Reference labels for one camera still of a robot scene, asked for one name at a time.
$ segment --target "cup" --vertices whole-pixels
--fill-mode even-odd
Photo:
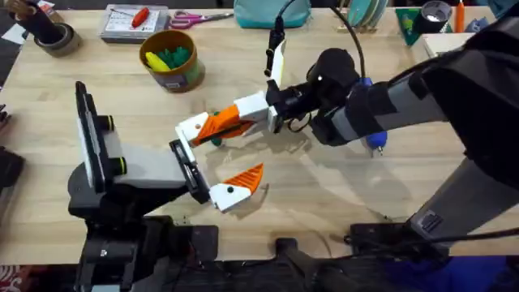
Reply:
[[[146,53],[159,52],[168,49],[174,52],[179,46],[187,49],[190,57],[183,65],[169,71],[156,72],[148,66]],[[196,46],[189,35],[179,30],[157,32],[147,38],[140,46],[139,58],[146,70],[156,82],[169,92],[186,92],[202,82],[205,75],[204,64],[198,59]]]

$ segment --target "pink scissors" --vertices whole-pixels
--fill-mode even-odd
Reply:
[[[195,24],[206,21],[226,19],[233,17],[234,13],[220,13],[215,15],[197,15],[185,11],[176,11],[173,18],[169,21],[169,26],[175,29],[188,29]]]

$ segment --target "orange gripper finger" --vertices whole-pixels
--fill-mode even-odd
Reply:
[[[202,144],[204,138],[221,132],[225,129],[236,127],[235,130],[220,136],[221,138],[233,138],[243,134],[243,132],[245,132],[251,126],[252,122],[240,121],[238,107],[236,105],[232,105],[227,109],[222,110],[218,115],[209,117],[202,126],[202,130],[200,130],[198,136],[191,142],[198,146]]]
[[[251,190],[251,194],[254,194],[258,186],[260,185],[261,178],[263,177],[263,163],[254,166],[253,168],[244,171],[237,176],[230,178],[224,183],[233,185],[236,187],[246,187]]]

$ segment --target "electrical wire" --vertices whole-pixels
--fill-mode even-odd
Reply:
[[[365,68],[365,64],[364,64],[364,53],[362,52],[362,47],[360,46],[360,42],[358,41],[357,35],[355,34],[355,31],[352,29],[352,27],[351,27],[350,23],[348,22],[348,20],[346,19],[346,17],[344,17],[344,15],[335,6],[330,6],[330,9],[333,11],[333,13],[335,13],[342,20],[342,22],[344,23],[346,28],[348,28],[348,32],[350,33],[351,38],[354,39],[354,43],[355,43],[355,46],[357,47],[357,51],[358,51],[358,57],[360,59],[360,75],[361,75],[362,79],[365,79],[366,78],[366,68]]]
[[[182,265],[180,266],[180,269],[178,270],[177,276],[173,280],[174,282],[173,282],[173,287],[171,288],[171,292],[174,292],[175,289],[177,288],[178,280],[180,280],[180,276],[182,275],[182,272],[183,272],[184,268],[186,267],[186,265],[187,265],[187,262],[184,261],[182,263]]]
[[[277,17],[282,17],[283,13],[285,13],[286,8],[290,6],[290,4],[294,3],[295,0],[289,0],[283,5],[283,7],[279,10],[279,13],[277,14]]]
[[[347,255],[347,256],[337,258],[337,260],[349,260],[349,259],[358,258],[358,257],[378,256],[378,255],[383,255],[383,254],[388,254],[388,253],[390,254],[392,251],[399,251],[403,247],[415,247],[415,246],[421,246],[421,245],[432,244],[432,243],[454,243],[454,242],[459,242],[459,241],[486,240],[486,239],[504,238],[504,237],[518,236],[518,235],[519,235],[519,227],[508,229],[508,230],[486,232],[486,233],[482,233],[482,234],[468,234],[468,235],[447,236],[447,237],[433,238],[433,239],[421,239],[421,240],[403,242],[401,244],[397,244],[395,246],[388,247],[388,248],[375,249],[373,251],[366,252],[366,253]]]
[[[289,122],[288,122],[288,125],[287,125],[287,127],[289,128],[289,131],[291,131],[292,133],[299,133],[300,131],[302,131],[302,129],[306,128],[306,127],[310,124],[311,119],[312,119],[311,113],[307,113],[307,114],[305,114],[305,117],[306,117],[307,115],[309,115],[309,117],[308,117],[308,121],[307,121],[304,125],[300,126],[300,127],[297,128],[297,129],[294,129],[294,128],[292,127],[292,123],[296,120],[296,118],[291,118],[291,119],[289,120]]]
[[[394,76],[393,78],[391,78],[389,81],[388,81],[388,87],[391,86],[391,85],[394,85],[397,81],[399,81],[400,79],[406,77],[407,75],[413,73],[413,72],[416,72],[416,71],[421,71],[433,64],[436,64],[438,62],[442,62],[444,60],[446,60],[447,58],[455,58],[459,55],[460,52],[458,51],[454,51],[454,52],[447,52],[445,54],[441,54],[440,56],[437,56],[437,57],[434,57],[434,58],[430,58],[430,59],[427,59],[426,61],[424,62],[421,62],[421,63],[418,63],[414,66],[412,66],[411,68],[408,68],[408,69],[405,69],[404,71],[402,71],[400,74]]]

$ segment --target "light wood tabletop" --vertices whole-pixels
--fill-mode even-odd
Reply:
[[[164,91],[139,62],[138,45],[107,45],[97,35],[103,11],[59,11],[84,40],[65,58],[52,58],[27,41],[5,84],[0,101],[15,116],[2,144],[27,159],[0,228],[0,263],[77,263],[84,244],[82,220],[69,215],[66,184],[81,162],[75,123],[75,81],[83,81],[100,114],[112,114],[122,141],[168,149],[174,127],[203,111],[214,112],[239,97],[266,89],[268,30],[241,29],[234,19],[187,31],[206,66],[204,82],[182,94]],[[468,7],[465,21],[486,16],[486,7]],[[304,81],[320,52],[345,48],[358,64],[350,35],[336,32],[330,10],[314,9],[302,28],[288,29],[283,84]],[[359,35],[367,74],[387,80],[414,64],[398,32],[393,9],[379,31]],[[221,260],[267,259],[272,243],[295,237],[311,256],[350,253],[341,242],[350,224],[384,216],[404,221],[434,194],[463,158],[463,147],[447,123],[390,131],[383,157],[371,158],[359,141],[343,147],[321,145],[309,131],[262,133],[205,144],[195,150],[211,183],[264,163],[264,177],[250,201],[221,214],[188,194],[156,210],[193,225],[218,225]],[[511,228],[513,208],[478,231]],[[454,255],[517,253],[517,240],[456,244]]]

